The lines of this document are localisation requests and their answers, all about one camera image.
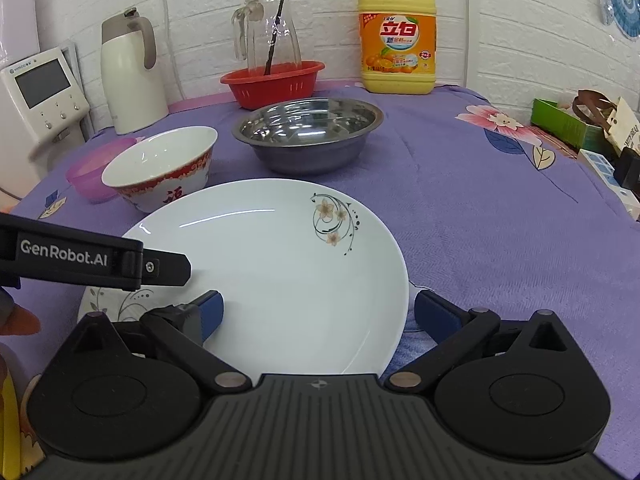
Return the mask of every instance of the bag handle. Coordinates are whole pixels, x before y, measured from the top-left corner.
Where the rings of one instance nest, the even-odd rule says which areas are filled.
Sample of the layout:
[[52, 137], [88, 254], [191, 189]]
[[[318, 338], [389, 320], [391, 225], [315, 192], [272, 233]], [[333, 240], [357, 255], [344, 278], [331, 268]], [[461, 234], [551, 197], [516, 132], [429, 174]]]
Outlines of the bag handle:
[[[578, 105], [585, 105], [592, 113], [593, 117], [589, 117], [585, 114]], [[613, 108], [617, 110], [618, 107], [609, 101], [609, 99], [595, 90], [578, 90], [578, 97], [574, 99], [571, 106], [574, 114], [576, 114], [581, 120], [587, 124], [593, 124], [594, 126], [600, 126], [605, 132], [609, 133], [611, 125], [607, 123], [607, 120], [602, 115], [601, 110], [608, 110]]]

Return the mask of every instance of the flower pattern on plate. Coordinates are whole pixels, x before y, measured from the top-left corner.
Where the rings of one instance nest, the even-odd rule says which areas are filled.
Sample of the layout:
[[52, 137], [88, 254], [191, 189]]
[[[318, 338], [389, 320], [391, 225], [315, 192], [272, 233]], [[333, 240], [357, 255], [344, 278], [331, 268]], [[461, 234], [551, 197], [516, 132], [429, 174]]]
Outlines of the flower pattern on plate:
[[351, 203], [324, 193], [314, 193], [311, 202], [316, 204], [313, 218], [316, 236], [333, 247], [349, 238], [349, 247], [344, 252], [346, 256], [360, 225], [356, 211], [350, 209]]
[[153, 296], [153, 291], [150, 288], [141, 288], [134, 292], [127, 294], [122, 301], [118, 301], [119, 304], [114, 304], [113, 294], [110, 294], [107, 300], [107, 306], [100, 304], [100, 299], [104, 296], [104, 290], [102, 288], [89, 287], [89, 294], [91, 298], [89, 305], [92, 310], [96, 312], [104, 312], [109, 316], [109, 319], [114, 321], [137, 321], [147, 311], [148, 306], [144, 305], [148, 298]]

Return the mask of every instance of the pink plastic bowl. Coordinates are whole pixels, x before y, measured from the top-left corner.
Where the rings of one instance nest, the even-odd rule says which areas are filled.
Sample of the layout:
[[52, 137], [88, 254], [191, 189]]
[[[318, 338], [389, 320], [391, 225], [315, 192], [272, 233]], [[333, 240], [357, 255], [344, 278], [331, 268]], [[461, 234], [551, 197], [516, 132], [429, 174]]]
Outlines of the pink plastic bowl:
[[67, 170], [66, 179], [91, 202], [104, 202], [112, 198], [116, 190], [102, 183], [102, 172], [114, 158], [135, 143], [136, 139], [120, 138], [96, 148]]

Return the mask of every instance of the table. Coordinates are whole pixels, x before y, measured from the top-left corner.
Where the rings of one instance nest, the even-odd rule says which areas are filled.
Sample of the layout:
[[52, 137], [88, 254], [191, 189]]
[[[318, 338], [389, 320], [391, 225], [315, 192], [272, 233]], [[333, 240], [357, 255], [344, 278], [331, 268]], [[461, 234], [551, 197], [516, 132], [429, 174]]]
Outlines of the table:
[[[621, 473], [635, 475], [640, 470], [640, 234], [617, 198], [574, 160], [558, 156], [546, 167], [548, 159], [536, 155], [534, 146], [514, 144], [513, 137], [528, 138], [526, 128], [488, 111], [487, 102], [471, 91], [442, 87], [428, 96], [398, 96], [349, 87], [321, 94], [371, 102], [385, 112], [385, 122], [355, 163], [314, 181], [353, 196], [385, 222], [417, 285], [465, 309], [488, 307], [503, 319], [528, 319], [538, 308], [555, 310], [612, 399], [597, 452]], [[172, 114], [130, 135], [213, 126], [220, 138], [208, 185], [273, 176], [249, 146], [231, 136], [245, 113], [236, 104], [219, 104]], [[500, 129], [511, 137], [493, 131]], [[37, 218], [46, 197], [57, 190], [66, 202], [44, 221], [111, 235], [126, 232], [142, 213], [121, 198], [89, 204], [64, 178], [73, 161], [113, 138], [108, 128], [71, 154], [14, 213]], [[0, 340], [19, 392], [76, 322], [82, 291], [24, 280], [14, 293], [42, 322], [39, 334]], [[431, 345], [410, 312], [390, 367]]]

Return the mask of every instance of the white ceramic bowl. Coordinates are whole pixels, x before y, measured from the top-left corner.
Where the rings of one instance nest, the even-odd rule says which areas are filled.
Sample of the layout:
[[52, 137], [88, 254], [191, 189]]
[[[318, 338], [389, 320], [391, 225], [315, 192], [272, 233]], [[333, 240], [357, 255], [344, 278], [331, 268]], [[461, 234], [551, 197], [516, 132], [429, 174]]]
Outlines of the white ceramic bowl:
[[400, 341], [409, 298], [402, 253], [377, 216], [339, 191], [230, 182], [163, 207], [125, 237], [186, 254], [191, 279], [131, 293], [89, 287], [81, 317], [103, 310], [135, 320], [218, 290], [224, 317], [204, 346], [254, 381], [268, 372], [381, 374]]
[[102, 173], [136, 208], [151, 213], [205, 187], [218, 132], [208, 126], [169, 130], [131, 146]]

